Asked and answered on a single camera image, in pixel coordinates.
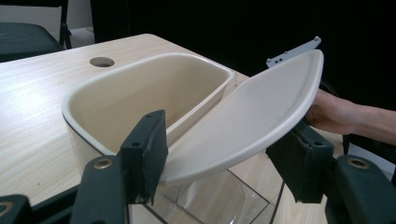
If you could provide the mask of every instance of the light wood table surface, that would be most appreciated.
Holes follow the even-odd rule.
[[[82,80],[165,52],[193,53],[155,35],[137,35],[0,63],[0,195],[24,194],[34,205],[77,185],[80,174],[62,116],[65,94]],[[115,64],[93,66],[95,57]],[[226,93],[246,78],[238,74]],[[230,171],[275,204],[282,179],[264,151]],[[295,203],[285,188],[275,223],[326,223],[323,204]]]

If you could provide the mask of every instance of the person's hand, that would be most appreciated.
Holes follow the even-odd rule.
[[[355,132],[357,105],[338,98],[323,90],[318,90],[306,119],[312,127],[326,132],[349,134]]]

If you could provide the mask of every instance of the sink lid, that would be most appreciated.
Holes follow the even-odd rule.
[[[192,182],[271,146],[311,106],[322,65],[323,54],[314,49],[240,84],[169,147],[160,183]]]

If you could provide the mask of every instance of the metal bracket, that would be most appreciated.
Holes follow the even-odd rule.
[[[267,59],[268,67],[273,67],[277,64],[283,63],[286,60],[295,57],[301,53],[307,52],[309,50],[315,49],[321,42],[321,39],[318,36],[315,36],[315,39],[289,51],[285,51],[283,54],[280,54],[272,59]]]

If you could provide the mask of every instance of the black chair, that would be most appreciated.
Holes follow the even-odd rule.
[[[71,49],[68,30],[68,0],[0,0],[0,5],[18,7],[61,7],[59,41],[37,24],[0,22],[0,63]]]

